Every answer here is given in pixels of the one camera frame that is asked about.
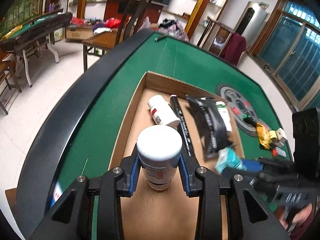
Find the green table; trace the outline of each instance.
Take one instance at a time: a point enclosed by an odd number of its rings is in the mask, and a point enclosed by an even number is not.
[[[59,55],[51,46],[54,44],[54,31],[68,26],[72,18],[72,13],[57,13],[53,15],[40,16],[22,26],[20,30],[13,33],[9,38],[0,42],[2,51],[12,53],[17,56],[16,70],[20,57],[24,60],[25,72],[28,84],[32,87],[32,82],[28,70],[28,57],[34,53],[42,58],[41,46],[45,45],[53,54],[56,63],[59,62]]]
[[[153,34],[138,48],[92,107],[62,167],[58,180],[62,190],[81,173],[91,178],[107,171],[122,118],[140,78],[146,71],[164,74],[212,93],[216,93],[218,84],[229,84],[251,102],[258,116],[272,129],[281,126],[257,83],[230,65],[189,44],[171,38],[155,42],[154,38],[158,36],[159,34]],[[245,158],[271,157],[270,151],[259,148],[257,137],[251,137],[242,130],[239,132]],[[289,157],[287,145],[283,150]]]
[[[28,238],[48,210],[56,181],[64,191],[80,174],[103,175],[124,113],[146,71],[154,71],[216,93],[226,84],[242,93],[270,128],[281,124],[261,87],[206,51],[143,30],[103,56],[68,90],[36,136],[22,169],[16,221]],[[241,130],[247,159],[271,157],[258,139]],[[288,145],[283,147],[290,158]],[[37,192],[32,198],[29,192]]]

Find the black snack bag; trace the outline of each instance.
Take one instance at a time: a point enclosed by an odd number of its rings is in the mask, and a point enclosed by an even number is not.
[[[200,137],[204,137],[206,157],[214,157],[225,147],[231,145],[226,126],[219,114],[213,98],[195,98],[186,95],[190,110],[195,119]]]

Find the red object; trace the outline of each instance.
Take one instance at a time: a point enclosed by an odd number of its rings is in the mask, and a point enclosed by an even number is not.
[[[153,109],[152,112],[151,112],[151,115],[153,116],[156,111],[157,111],[157,109]]]
[[[128,3],[129,3],[129,0],[107,0],[103,20],[106,21],[107,19],[110,19],[110,18],[121,19],[124,9]],[[142,25],[143,20],[146,18],[146,16],[149,17],[149,20],[151,23],[157,23],[159,20],[162,8],[163,6],[158,4],[153,4],[153,3],[149,4],[146,12],[142,17],[140,26]]]
[[[239,114],[238,109],[236,109],[235,107],[232,108],[232,111],[233,111],[235,114]]]
[[[107,28],[119,28],[121,20],[120,19],[115,19],[115,18],[110,18],[106,20],[106,23],[104,24],[105,27]]]
[[[77,24],[77,25],[82,25],[82,24],[84,24],[84,20],[83,20],[83,19],[76,18],[76,17],[73,17],[73,18],[71,19],[71,23],[72,23],[72,24]]]
[[[220,57],[229,64],[236,66],[239,62],[242,52],[246,51],[245,38],[239,33],[234,33],[223,49]]]
[[[304,234],[304,232],[307,230],[307,228],[311,225],[311,222],[313,221],[313,214],[314,214],[314,206],[312,205],[312,210],[310,215],[308,216],[307,220],[301,225],[301,226],[295,226],[290,234],[291,240],[299,240],[300,237]]]
[[[272,153],[272,156],[277,156],[278,154],[277,149],[276,148],[272,149],[271,153]]]

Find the tiled floor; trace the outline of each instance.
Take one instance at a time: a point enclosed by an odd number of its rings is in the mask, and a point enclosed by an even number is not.
[[[24,67],[21,66],[19,83],[22,93],[15,92],[14,99],[11,99],[7,106],[8,116],[0,109],[0,175],[3,178],[0,181],[0,208],[20,237],[22,235],[14,221],[4,191],[17,186],[23,163],[41,125],[63,94],[83,73],[81,44],[59,41],[54,48],[60,55],[60,62],[56,64],[53,54],[48,50],[43,50],[44,59],[32,56],[29,59],[29,74],[33,86],[28,86]],[[88,66],[98,59],[88,56]],[[251,68],[257,67],[252,64],[251,61],[242,60],[240,70],[257,80],[273,104],[284,129],[292,129],[290,109],[279,107],[285,104],[280,93],[272,87],[267,78],[261,77],[261,73],[252,71]]]

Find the green felt table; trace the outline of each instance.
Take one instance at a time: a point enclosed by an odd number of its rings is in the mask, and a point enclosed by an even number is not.
[[[281,126],[262,88],[250,78],[186,43],[171,38],[155,42],[158,36],[154,33],[128,58],[90,110],[60,171],[58,182],[63,191],[81,173],[91,178],[107,171],[124,113],[146,71],[164,74],[212,93],[216,93],[218,84],[228,84],[249,100],[258,117],[270,128]],[[260,149],[257,137],[239,132],[246,159],[271,157],[270,151]],[[287,144],[282,149],[290,159]]]
[[[43,17],[39,17],[39,18],[37,18],[36,20],[34,20],[33,25],[30,25],[30,23],[26,23],[26,24],[24,24],[24,25],[22,26],[22,28],[21,28],[20,30],[18,30],[18,31],[16,31],[14,34],[12,34],[12,35],[10,36],[10,38],[15,37],[15,36],[17,36],[17,35],[20,35],[20,34],[26,32],[26,31],[27,31],[28,29],[30,29],[32,26],[38,25],[38,24],[41,23],[43,20],[50,19],[50,18],[54,18],[54,17],[56,17],[56,16],[57,16],[57,14],[54,14],[54,15],[46,15],[46,16],[43,16]]]

